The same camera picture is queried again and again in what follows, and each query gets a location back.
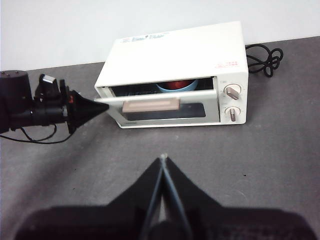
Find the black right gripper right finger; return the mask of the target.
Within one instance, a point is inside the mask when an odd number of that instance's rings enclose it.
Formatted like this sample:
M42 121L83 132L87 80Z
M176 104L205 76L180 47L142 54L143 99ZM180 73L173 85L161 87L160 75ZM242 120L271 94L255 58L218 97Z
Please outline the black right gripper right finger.
M164 181L174 216L190 240L312 240L299 214L277 208L224 206L194 184L168 157Z

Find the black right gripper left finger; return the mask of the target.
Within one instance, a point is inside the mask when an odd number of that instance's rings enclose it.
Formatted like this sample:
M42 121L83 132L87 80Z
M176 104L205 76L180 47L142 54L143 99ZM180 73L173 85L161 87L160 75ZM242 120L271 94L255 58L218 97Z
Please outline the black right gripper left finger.
M124 192L104 205L64 205L31 213L17 240L137 240L156 211L162 166L157 158Z

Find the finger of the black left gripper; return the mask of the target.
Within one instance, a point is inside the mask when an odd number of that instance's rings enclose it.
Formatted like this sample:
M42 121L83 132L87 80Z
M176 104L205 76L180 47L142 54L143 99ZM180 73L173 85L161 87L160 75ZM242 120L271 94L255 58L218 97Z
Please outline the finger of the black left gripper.
M77 129L109 109L107 103L96 102L74 92L74 127Z

